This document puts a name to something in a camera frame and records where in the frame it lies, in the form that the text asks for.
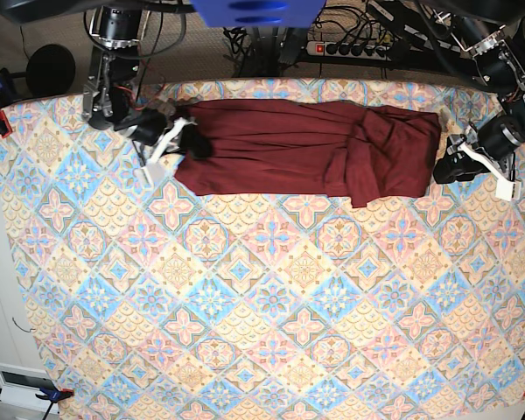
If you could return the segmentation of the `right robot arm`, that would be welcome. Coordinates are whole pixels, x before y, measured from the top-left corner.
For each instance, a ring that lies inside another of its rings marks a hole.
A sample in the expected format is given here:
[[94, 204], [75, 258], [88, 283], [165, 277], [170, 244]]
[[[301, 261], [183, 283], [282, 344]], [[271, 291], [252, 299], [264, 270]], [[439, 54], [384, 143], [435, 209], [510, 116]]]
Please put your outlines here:
[[[24, 25], [48, 18], [87, 13], [84, 29], [93, 45], [88, 79], [84, 85], [81, 117], [96, 130], [112, 129], [125, 135], [140, 158], [144, 147], [153, 147], [165, 131], [172, 126], [168, 112], [137, 104], [139, 93], [133, 92], [130, 82], [146, 61], [171, 50], [186, 35], [186, 17], [196, 10], [191, 4], [161, 1], [0, 1], [0, 15], [11, 22]], [[139, 45], [144, 38], [142, 14], [158, 12], [180, 18], [178, 38], [161, 50], [141, 54]]]

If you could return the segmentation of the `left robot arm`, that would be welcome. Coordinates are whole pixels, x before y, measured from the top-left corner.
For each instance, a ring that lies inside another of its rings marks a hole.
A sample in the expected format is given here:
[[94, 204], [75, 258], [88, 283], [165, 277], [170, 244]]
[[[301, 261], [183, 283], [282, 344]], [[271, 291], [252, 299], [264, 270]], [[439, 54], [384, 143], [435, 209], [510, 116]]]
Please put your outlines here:
[[493, 93], [502, 111], [450, 136], [436, 163], [437, 183], [467, 182], [496, 169], [515, 180], [525, 144], [525, 1], [417, 1], [441, 64], [467, 86]]

